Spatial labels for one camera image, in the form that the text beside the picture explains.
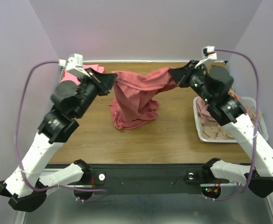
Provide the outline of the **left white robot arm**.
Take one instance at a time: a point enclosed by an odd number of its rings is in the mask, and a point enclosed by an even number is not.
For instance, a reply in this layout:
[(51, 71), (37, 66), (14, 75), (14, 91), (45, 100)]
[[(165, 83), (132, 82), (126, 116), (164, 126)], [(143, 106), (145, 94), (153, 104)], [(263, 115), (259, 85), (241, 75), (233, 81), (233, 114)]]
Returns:
[[(8, 203), (14, 210), (32, 212), (58, 188), (67, 188), (72, 183), (91, 184), (89, 189), (74, 190), (78, 200), (86, 201), (96, 192), (91, 167), (81, 159), (50, 175), (41, 174), (52, 156), (78, 128), (77, 119), (83, 117), (97, 96), (111, 92), (116, 79), (115, 73), (99, 73), (88, 68), (79, 76), (80, 84), (67, 80), (57, 85), (51, 95), (53, 107), (39, 125), (30, 149), (17, 169), (0, 181), (0, 195), (9, 198)], [(86, 195), (79, 197), (79, 191)]]

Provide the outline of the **dusty rose t shirt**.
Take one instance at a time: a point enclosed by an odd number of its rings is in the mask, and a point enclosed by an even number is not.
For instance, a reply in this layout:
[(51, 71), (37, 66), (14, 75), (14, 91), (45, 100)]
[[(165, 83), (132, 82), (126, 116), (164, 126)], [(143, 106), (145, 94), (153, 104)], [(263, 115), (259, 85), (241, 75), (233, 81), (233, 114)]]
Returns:
[(169, 74), (169, 67), (146, 75), (131, 71), (114, 71), (114, 98), (109, 105), (116, 129), (135, 129), (158, 118), (159, 102), (153, 100), (158, 93), (177, 87)]

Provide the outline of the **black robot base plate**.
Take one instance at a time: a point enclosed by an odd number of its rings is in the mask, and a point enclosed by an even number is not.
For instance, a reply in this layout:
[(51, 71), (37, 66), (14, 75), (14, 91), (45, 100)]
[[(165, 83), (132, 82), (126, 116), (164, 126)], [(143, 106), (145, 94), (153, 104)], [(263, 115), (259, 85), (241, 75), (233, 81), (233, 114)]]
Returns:
[(201, 186), (227, 183), (216, 180), (202, 164), (92, 164), (96, 189), (109, 195), (201, 194)]

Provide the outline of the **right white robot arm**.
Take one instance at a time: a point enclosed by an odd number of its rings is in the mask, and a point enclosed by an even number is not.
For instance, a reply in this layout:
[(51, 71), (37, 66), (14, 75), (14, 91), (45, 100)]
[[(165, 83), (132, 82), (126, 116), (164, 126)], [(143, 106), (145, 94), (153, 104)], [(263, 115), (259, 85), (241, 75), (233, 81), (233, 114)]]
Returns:
[(270, 195), (273, 149), (258, 132), (258, 122), (252, 123), (241, 102), (229, 94), (234, 79), (228, 70), (220, 66), (207, 70), (197, 61), (190, 61), (168, 72), (179, 87), (190, 87), (204, 100), (211, 117), (234, 137), (251, 159), (250, 166), (244, 166), (213, 158), (204, 164), (202, 178), (207, 182), (226, 179), (241, 183), (261, 198)]

